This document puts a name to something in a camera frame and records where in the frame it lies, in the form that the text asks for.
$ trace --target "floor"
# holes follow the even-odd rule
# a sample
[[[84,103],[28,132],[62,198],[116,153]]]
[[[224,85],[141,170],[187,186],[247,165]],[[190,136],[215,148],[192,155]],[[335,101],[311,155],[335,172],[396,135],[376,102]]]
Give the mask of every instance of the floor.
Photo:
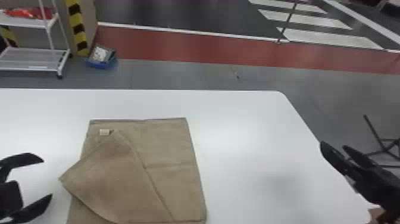
[[[0,88],[275,90],[289,98],[319,140],[336,147],[377,149],[363,114],[382,136],[400,133],[400,76],[148,60],[119,60],[107,71],[85,67],[81,58],[70,60],[64,72],[58,80],[52,73],[2,71]]]
[[[292,6],[292,0],[97,0],[96,42],[124,59],[400,74],[399,21],[333,0],[299,0],[282,35]]]
[[[361,18],[364,11],[368,17],[370,13],[378,18],[384,16],[376,16],[368,10],[359,14],[348,5],[332,0],[299,0],[282,36],[280,31],[292,5],[293,0],[119,0],[113,5],[109,5],[107,0],[96,1],[98,19],[107,26],[191,30],[352,48],[400,50],[398,24],[385,24],[394,32],[388,35],[382,32],[385,28],[380,22]]]

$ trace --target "gray floor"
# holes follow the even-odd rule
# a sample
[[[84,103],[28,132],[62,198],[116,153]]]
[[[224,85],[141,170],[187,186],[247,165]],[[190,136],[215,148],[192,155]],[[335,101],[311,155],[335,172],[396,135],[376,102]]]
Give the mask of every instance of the gray floor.
[[[378,149],[363,114],[385,138],[400,135],[400,76],[144,60],[120,60],[105,71],[87,68],[79,58],[68,62],[64,76],[2,71],[0,88],[277,90],[319,140],[336,147]],[[400,164],[387,157],[376,160]],[[400,175],[400,169],[394,172]]]

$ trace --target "metal shelf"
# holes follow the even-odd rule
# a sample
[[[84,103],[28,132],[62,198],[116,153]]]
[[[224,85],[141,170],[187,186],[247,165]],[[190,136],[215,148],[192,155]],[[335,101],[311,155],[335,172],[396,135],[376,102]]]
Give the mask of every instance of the metal shelf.
[[[70,50],[7,47],[0,55],[0,70],[61,71]]]
[[[42,0],[37,0],[42,17],[45,18],[45,7]],[[13,48],[7,38],[2,36],[7,48],[0,54],[0,70],[8,71],[56,71],[57,78],[63,78],[63,68],[71,50],[68,47],[67,36],[61,21],[58,23],[65,41],[66,50],[56,50],[51,37],[51,28],[60,19],[55,0],[51,0],[55,14],[51,20],[29,19],[11,17],[0,10],[0,25],[11,27],[25,27],[45,29],[49,40],[50,49]]]
[[[6,15],[6,14],[4,14],[3,10],[0,10],[0,25],[3,25],[3,26],[46,29],[46,21],[47,21],[47,28],[51,29],[51,27],[58,20],[58,18],[59,18],[58,13],[55,13],[51,20],[18,18],[18,17],[11,17],[9,15]]]

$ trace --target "beige towel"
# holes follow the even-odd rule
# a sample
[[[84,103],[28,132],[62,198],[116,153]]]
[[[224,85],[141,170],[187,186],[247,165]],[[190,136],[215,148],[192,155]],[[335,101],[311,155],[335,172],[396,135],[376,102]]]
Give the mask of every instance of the beige towel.
[[[185,119],[91,121],[81,160],[60,181],[75,196],[67,224],[206,220]]]

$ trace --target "yellow and black striped post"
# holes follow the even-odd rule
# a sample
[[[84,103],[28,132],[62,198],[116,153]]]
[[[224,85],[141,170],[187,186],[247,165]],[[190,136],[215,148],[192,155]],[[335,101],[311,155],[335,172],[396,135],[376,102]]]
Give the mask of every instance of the yellow and black striped post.
[[[89,55],[89,47],[86,39],[85,26],[83,25],[83,16],[79,0],[65,0],[65,4],[70,15],[70,25],[74,34],[77,54],[79,56],[87,57]]]
[[[1,35],[7,40],[10,46],[17,48],[17,39],[14,32],[8,26],[0,26]]]

